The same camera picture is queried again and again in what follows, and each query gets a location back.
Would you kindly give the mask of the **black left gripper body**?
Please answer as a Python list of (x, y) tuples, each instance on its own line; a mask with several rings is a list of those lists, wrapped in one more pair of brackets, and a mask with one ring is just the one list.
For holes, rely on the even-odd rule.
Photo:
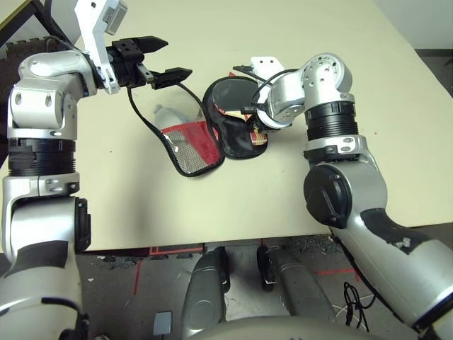
[(148, 38), (126, 38), (113, 41), (107, 47), (110, 65), (120, 87), (134, 88), (146, 84), (146, 78), (137, 65), (149, 53), (148, 42)]

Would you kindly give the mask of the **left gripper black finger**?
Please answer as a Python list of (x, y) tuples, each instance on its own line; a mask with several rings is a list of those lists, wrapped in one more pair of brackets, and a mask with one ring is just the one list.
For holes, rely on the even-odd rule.
[(136, 37), (136, 46), (144, 54), (156, 52), (167, 45), (167, 41), (155, 36)]
[(175, 67), (166, 69), (164, 72), (151, 71), (153, 76), (151, 87), (154, 90), (164, 89), (166, 87), (175, 86), (186, 80), (193, 71), (183, 67)]

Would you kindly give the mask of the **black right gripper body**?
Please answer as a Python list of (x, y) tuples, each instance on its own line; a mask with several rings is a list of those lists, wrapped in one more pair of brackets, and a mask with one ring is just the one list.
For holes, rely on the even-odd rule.
[(250, 115), (248, 118), (248, 129), (250, 133), (253, 133), (256, 137), (267, 135), (265, 126), (257, 115)]

